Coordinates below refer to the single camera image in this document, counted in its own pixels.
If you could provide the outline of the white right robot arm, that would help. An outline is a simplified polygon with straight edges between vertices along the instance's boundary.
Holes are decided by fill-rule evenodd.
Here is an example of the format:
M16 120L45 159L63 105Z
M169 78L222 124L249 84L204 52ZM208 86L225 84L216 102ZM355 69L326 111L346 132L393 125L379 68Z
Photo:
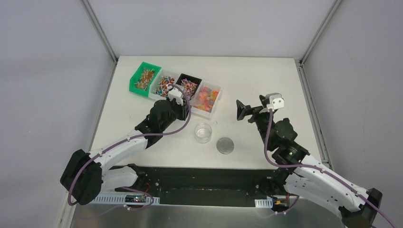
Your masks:
M270 190L303 197L332 212L348 228L371 228L379 214L382 193L365 189L343 178L316 159L295 139L290 120L274 121L274 113L285 106L281 94L260 95L261 106L251 107L236 101L237 120L249 116L264 143L266 160L277 167L269 180Z

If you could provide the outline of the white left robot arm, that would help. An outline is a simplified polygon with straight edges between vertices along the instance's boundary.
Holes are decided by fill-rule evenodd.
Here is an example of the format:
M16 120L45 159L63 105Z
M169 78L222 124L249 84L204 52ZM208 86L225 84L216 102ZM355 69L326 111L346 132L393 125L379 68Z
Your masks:
M68 205L86 205L99 193L107 190L150 190L150 187L146 186L146 174L138 166L115 166L167 136L166 129L176 120L188 124L190 116L189 101L178 103L175 99L158 100L146 118L124 138L91 152L82 149L73 152L60 178L61 185L68 191Z

